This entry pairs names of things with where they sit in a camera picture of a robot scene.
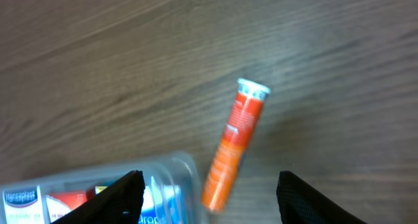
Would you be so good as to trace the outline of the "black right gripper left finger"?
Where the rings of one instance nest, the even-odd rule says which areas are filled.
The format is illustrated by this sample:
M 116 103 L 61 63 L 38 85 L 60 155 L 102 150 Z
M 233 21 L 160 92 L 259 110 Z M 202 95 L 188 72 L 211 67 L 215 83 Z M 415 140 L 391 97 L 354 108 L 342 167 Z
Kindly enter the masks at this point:
M 144 191 L 142 171 L 132 170 L 53 224 L 138 224 Z

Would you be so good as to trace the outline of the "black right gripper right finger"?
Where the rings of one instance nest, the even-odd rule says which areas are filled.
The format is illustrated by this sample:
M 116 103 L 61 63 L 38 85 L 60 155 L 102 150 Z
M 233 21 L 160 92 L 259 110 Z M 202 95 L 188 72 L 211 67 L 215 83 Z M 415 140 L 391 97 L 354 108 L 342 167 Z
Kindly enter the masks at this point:
M 283 224 L 364 224 L 288 170 L 280 172 L 276 196 Z

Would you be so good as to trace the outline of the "blue yellow VapoDrops box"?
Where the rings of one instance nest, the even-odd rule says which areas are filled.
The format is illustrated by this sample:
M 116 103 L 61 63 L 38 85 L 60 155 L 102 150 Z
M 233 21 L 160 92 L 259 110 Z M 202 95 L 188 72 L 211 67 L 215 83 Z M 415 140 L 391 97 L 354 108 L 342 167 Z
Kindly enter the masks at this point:
M 159 184 L 152 176 L 146 182 L 138 224 L 185 224 L 183 204 L 179 185 Z

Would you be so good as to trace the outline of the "red medicine box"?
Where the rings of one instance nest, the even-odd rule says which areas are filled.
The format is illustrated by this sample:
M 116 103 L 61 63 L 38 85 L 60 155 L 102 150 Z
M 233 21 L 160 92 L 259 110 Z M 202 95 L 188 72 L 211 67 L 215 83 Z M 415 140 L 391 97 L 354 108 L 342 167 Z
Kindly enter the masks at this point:
M 46 204 L 50 222 L 53 223 L 67 215 L 93 197 L 91 191 L 66 191 L 49 193 L 46 195 Z

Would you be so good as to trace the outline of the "white Hansaplast plaster box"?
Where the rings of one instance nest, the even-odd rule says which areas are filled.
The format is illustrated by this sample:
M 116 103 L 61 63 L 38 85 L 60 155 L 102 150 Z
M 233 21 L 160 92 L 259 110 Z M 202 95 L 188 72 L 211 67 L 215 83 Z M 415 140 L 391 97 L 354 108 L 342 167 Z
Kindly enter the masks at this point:
M 3 191 L 7 224 L 45 224 L 38 185 Z

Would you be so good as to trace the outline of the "orange tablet tube white cap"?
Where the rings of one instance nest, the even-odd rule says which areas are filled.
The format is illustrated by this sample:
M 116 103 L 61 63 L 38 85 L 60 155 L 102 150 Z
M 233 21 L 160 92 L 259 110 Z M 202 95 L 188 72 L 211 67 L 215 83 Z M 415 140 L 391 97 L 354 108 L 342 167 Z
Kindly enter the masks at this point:
M 223 211 L 255 131 L 270 88 L 239 78 L 238 90 L 202 190 L 202 205 Z

